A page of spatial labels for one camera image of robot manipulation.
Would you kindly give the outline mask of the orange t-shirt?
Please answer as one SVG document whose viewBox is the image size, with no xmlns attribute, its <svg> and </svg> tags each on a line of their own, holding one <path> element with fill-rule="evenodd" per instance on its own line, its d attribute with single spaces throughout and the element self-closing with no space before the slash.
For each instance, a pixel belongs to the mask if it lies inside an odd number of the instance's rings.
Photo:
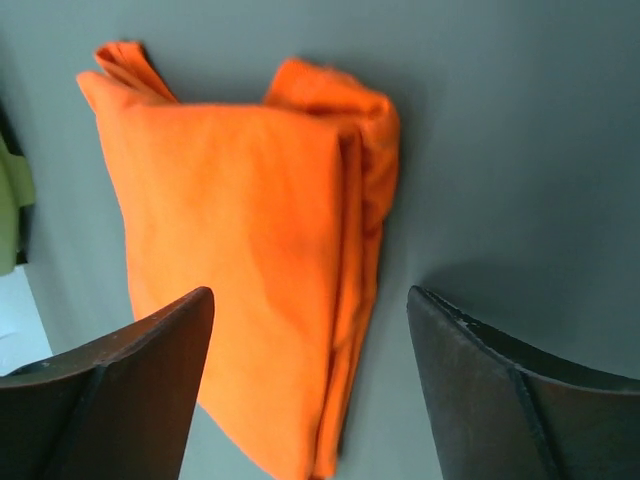
<svg viewBox="0 0 640 480">
<path fill-rule="evenodd" d="M 95 59 L 77 81 L 124 221 L 134 316 L 210 288 L 200 405 L 270 476 L 331 478 L 399 170 L 393 102 L 290 58 L 259 104 L 189 104 L 139 43 Z"/>
</svg>

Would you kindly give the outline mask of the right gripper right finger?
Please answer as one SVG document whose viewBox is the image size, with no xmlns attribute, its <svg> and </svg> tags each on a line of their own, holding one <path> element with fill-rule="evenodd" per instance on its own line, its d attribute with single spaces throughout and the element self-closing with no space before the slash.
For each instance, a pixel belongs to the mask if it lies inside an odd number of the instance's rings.
<svg viewBox="0 0 640 480">
<path fill-rule="evenodd" d="M 638 380 L 535 348 L 419 286 L 407 316 L 444 478 L 638 478 Z"/>
</svg>

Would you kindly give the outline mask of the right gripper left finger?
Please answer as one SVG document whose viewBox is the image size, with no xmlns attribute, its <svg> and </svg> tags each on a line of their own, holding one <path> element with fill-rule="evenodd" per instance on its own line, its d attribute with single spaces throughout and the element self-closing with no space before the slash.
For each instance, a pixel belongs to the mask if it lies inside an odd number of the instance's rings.
<svg viewBox="0 0 640 480">
<path fill-rule="evenodd" d="M 4 479 L 176 479 L 214 322 L 199 287 L 1 378 Z"/>
</svg>

